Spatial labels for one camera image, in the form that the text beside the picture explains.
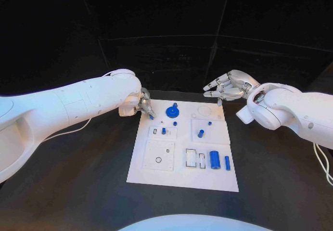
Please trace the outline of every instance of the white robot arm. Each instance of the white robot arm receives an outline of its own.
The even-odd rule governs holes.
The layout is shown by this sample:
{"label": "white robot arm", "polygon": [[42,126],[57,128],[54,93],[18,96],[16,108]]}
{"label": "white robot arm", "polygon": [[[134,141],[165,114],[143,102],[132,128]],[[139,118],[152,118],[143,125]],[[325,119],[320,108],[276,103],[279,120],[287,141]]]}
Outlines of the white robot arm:
{"label": "white robot arm", "polygon": [[149,91],[120,69],[54,90],[0,97],[0,182],[18,172],[45,139],[61,129],[119,108],[155,117]]}
{"label": "white robot arm", "polygon": [[279,83],[260,84],[243,71],[232,70],[217,78],[204,90],[218,86],[205,97],[222,100],[247,99],[237,115],[245,124],[254,119],[268,129],[287,126],[306,140],[333,149],[333,96],[309,92]]}

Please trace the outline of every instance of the table surface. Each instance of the table surface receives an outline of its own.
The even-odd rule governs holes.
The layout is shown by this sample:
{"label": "table surface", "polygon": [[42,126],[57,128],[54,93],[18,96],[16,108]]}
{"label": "table surface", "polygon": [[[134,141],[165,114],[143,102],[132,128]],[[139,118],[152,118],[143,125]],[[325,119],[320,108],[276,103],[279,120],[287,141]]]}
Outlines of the table surface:
{"label": "table surface", "polygon": [[[217,101],[195,93],[150,94]],[[127,183],[140,113],[120,117],[114,110],[41,144],[0,189],[0,230],[119,230],[170,214],[214,215],[279,231],[332,230],[333,187],[313,144],[286,127],[245,125],[235,115],[244,104],[224,103],[240,192]]]}

